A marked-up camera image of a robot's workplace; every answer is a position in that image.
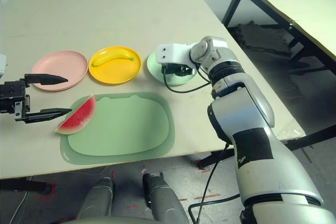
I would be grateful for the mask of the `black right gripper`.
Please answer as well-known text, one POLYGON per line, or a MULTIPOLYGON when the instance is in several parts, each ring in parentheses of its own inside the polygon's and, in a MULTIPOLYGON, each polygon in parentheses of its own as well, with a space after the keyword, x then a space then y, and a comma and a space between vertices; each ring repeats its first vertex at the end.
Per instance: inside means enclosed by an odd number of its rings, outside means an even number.
POLYGON ((161 65, 161 72, 164 75, 172 74, 175 76, 190 76, 196 70, 195 66, 181 65, 176 63, 164 63, 161 65))

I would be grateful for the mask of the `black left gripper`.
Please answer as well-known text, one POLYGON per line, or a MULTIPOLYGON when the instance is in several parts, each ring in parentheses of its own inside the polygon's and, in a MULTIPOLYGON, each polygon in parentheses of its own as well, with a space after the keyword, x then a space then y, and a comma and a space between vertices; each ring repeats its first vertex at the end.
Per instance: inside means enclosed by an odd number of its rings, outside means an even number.
POLYGON ((41 73, 25 74, 24 79, 4 82, 1 84, 1 113, 13 114, 15 121, 23 121, 26 124, 50 121, 66 115, 71 109, 53 108, 28 113, 30 96, 26 94, 29 84, 55 85, 64 82, 68 82, 68 79, 41 73))

